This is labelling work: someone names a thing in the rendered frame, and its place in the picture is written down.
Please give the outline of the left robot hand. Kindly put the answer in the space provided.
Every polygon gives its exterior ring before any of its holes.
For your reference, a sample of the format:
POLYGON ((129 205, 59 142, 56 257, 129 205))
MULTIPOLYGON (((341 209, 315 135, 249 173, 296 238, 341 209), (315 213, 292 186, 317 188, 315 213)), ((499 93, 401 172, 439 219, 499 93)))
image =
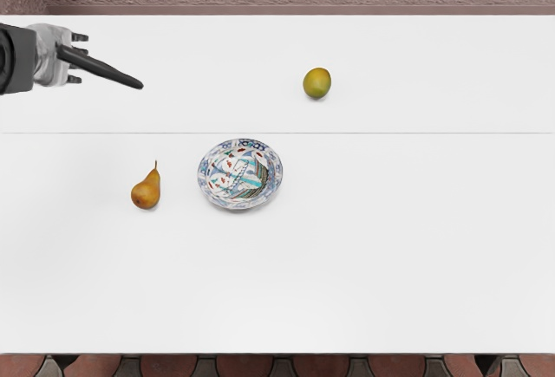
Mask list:
POLYGON ((144 85, 138 79, 91 57, 86 49, 72 45, 73 42, 87 42, 87 35, 47 23, 31 24, 26 29, 36 33, 35 84, 44 87, 80 84, 82 79, 69 71, 81 69, 130 88, 143 89, 144 85))

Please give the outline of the patterned ceramic plate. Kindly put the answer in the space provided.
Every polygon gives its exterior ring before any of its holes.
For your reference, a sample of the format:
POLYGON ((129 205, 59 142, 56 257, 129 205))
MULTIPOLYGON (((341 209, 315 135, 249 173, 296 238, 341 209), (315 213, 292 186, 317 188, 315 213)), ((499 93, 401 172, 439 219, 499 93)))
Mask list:
POLYGON ((199 163, 197 180, 205 197, 230 211, 265 204, 278 190, 284 175, 278 154, 253 139, 226 140, 214 146, 199 163))

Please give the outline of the brown pear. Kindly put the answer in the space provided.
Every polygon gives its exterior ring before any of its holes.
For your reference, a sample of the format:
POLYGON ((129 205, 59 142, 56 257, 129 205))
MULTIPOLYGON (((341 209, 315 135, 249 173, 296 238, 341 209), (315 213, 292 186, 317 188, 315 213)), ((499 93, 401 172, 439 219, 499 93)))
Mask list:
POLYGON ((132 188, 131 199, 133 204, 142 210, 153 209, 160 201, 160 184, 158 161, 155 160, 153 169, 141 182, 132 188))

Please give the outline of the green yellow mango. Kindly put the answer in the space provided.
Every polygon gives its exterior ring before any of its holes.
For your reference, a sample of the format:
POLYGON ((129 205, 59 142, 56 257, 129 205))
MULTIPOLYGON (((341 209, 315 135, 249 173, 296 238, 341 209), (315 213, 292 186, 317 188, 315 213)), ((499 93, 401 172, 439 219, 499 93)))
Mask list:
POLYGON ((303 90, 310 98, 322 99, 331 88, 330 72, 326 68, 313 68, 303 79, 303 90))

